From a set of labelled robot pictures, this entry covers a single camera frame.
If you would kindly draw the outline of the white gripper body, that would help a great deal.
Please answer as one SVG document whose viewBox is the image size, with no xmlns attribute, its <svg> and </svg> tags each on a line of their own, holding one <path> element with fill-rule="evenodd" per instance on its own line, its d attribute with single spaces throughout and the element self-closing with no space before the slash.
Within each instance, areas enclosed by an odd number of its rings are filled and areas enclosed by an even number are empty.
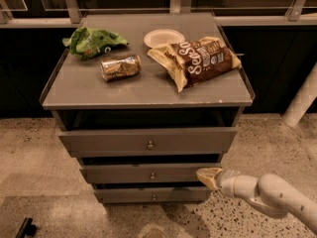
<svg viewBox="0 0 317 238">
<path fill-rule="evenodd" d="M 236 181 L 240 175 L 240 172 L 234 170 L 223 170 L 217 174 L 216 182 L 220 192 L 229 197 L 239 197 Z"/>
</svg>

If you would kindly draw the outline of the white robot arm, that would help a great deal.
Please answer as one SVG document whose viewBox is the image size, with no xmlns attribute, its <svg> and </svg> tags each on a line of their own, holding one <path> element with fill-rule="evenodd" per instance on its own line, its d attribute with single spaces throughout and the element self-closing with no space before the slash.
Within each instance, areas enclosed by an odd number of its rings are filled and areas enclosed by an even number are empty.
<svg viewBox="0 0 317 238">
<path fill-rule="evenodd" d="M 289 215 L 311 232 L 317 227 L 316 99 L 314 67 L 282 115 L 245 115 L 225 167 L 197 171 L 217 196 L 243 202 L 267 217 Z"/>
</svg>

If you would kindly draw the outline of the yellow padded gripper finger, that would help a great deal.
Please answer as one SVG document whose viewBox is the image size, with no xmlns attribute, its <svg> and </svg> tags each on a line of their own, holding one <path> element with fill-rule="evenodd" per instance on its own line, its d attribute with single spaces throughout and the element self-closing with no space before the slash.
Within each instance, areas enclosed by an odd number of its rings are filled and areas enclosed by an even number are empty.
<svg viewBox="0 0 317 238">
<path fill-rule="evenodd" d="M 197 178 L 211 190 L 217 190 L 219 186 L 216 176 L 222 172 L 221 168 L 202 168 L 196 171 Z"/>
</svg>

